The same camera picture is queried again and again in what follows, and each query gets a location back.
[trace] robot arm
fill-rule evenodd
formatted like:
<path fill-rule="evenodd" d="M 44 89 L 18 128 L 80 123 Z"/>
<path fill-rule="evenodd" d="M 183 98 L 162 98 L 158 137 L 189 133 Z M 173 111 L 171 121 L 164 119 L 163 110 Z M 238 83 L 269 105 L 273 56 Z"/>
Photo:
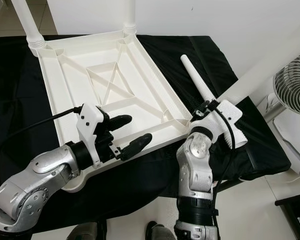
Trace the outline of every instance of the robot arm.
<path fill-rule="evenodd" d="M 242 112 L 227 100 L 221 103 L 213 100 L 203 103 L 189 122 L 189 136 L 176 153 L 180 167 L 177 199 L 179 218 L 174 232 L 178 239 L 218 239 L 218 210 L 215 209 L 216 195 L 209 166 L 209 148 L 219 135 L 227 135 L 229 127 L 234 126 L 241 116 Z M 232 135 L 228 139 L 230 146 L 238 148 L 247 142 L 244 138 L 241 144 L 236 144 L 232 130 L 229 135 Z"/>
<path fill-rule="evenodd" d="M 101 162 L 116 158 L 125 161 L 150 143 L 147 133 L 120 149 L 113 144 L 114 131 L 130 123 L 132 117 L 120 115 L 112 119 L 102 109 L 85 103 L 79 113 L 77 129 L 80 141 L 68 142 L 35 157 L 25 170 L 11 176 L 0 187 L 0 239 L 17 236 L 33 228 L 45 203 L 71 179 L 89 166 L 99 168 Z"/>

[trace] white fan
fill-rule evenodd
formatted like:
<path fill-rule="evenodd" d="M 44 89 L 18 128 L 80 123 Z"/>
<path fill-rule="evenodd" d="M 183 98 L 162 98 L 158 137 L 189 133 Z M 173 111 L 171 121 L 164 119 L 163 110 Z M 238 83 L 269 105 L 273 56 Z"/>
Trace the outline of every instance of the white fan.
<path fill-rule="evenodd" d="M 264 109 L 264 118 L 279 137 L 291 168 L 300 174 L 300 56 L 273 77 L 273 88 L 274 93 L 258 108 Z"/>

